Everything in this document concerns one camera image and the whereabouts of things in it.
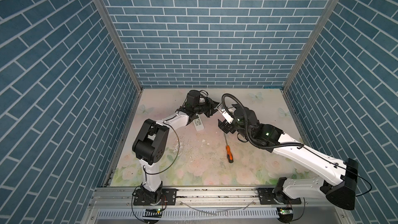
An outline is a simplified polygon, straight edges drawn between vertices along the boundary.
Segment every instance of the black corrugated hose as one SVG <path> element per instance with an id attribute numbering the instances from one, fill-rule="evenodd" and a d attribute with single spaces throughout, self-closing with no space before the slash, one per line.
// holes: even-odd
<path id="1" fill-rule="evenodd" d="M 249 120 L 248 120 L 248 116 L 247 116 L 247 113 L 246 113 L 246 110 L 245 110 L 243 104 L 235 96 L 233 96 L 232 94 L 225 93 L 225 94 L 222 95 L 222 97 L 221 97 L 222 106 L 227 111 L 227 113 L 234 119 L 235 119 L 235 117 L 228 110 L 228 107 L 225 104 L 225 97 L 233 99 L 242 108 L 242 112 L 243 112 L 243 116 L 244 116 L 244 123 L 245 123 L 245 138 L 253 146 L 255 146 L 255 147 L 259 148 L 259 149 L 262 149 L 262 150 L 275 149 L 275 148 L 281 148 L 281 147 L 286 147 L 286 146 L 299 146 L 299 147 L 303 147 L 304 146 L 304 144 L 296 143 L 296 142 L 288 142 L 288 143 L 283 143 L 283 144 L 279 144 L 279 145 L 276 145 L 276 146 L 264 146 L 264 145 L 259 144 L 259 142 L 256 139 L 252 139 L 250 137 L 250 134 L 249 134 Z"/>

